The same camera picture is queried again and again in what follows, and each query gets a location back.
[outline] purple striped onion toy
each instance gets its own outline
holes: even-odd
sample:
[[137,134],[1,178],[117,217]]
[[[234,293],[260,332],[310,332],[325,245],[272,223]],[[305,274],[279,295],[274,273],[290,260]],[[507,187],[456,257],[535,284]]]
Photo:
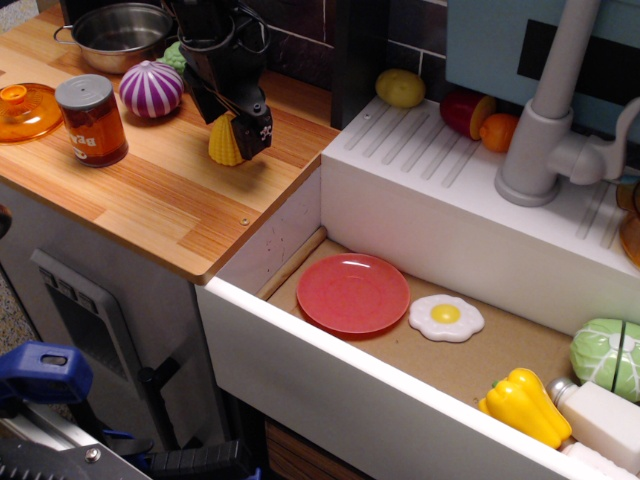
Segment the purple striped onion toy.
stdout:
[[120,82],[120,100],[139,117],[167,115],[180,104],[183,93],[180,74],[161,62],[145,60],[134,65]]

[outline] red plate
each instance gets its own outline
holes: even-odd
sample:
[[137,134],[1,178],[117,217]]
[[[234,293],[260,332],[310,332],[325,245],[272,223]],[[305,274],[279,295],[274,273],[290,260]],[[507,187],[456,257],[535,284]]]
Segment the red plate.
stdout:
[[311,319],[343,333],[371,333],[400,320],[409,307],[409,284],[391,264],[370,255],[344,253],[320,260],[297,288]]

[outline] egg yolk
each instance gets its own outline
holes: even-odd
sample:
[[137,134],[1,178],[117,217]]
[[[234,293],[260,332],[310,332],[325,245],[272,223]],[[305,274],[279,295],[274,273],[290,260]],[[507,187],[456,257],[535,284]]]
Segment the egg yolk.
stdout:
[[460,320],[460,309],[453,305],[442,303],[431,309],[431,318],[438,323],[456,323]]

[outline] open drawer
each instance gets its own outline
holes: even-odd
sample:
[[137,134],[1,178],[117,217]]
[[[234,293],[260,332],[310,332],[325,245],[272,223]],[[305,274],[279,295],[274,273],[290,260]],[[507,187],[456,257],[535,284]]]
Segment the open drawer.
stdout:
[[[331,240],[260,298],[320,224],[316,171],[197,288],[221,388],[376,479],[605,478],[475,406],[515,367],[544,382],[570,373],[569,336],[465,297],[486,326],[463,344],[426,340],[406,315],[382,336],[338,338],[305,321],[295,298],[306,267],[346,250]],[[408,280],[412,299],[446,291]]]

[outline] yellow toy food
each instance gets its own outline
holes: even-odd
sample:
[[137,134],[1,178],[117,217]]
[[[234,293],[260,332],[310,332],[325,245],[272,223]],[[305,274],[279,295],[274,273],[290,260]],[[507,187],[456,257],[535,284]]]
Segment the yellow toy food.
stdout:
[[571,425],[553,404],[538,376],[526,368],[516,368],[497,382],[478,408],[555,449],[571,436]]
[[376,93],[389,105],[411,108],[424,100],[427,87],[413,72],[392,68],[382,72],[376,80]]
[[239,165],[244,161],[233,135],[231,126],[233,118],[234,116],[230,112],[216,118],[209,137],[209,156],[214,162],[229,167]]
[[496,113],[487,117],[480,127],[482,144],[493,152],[507,152],[517,126],[518,117],[514,115]]

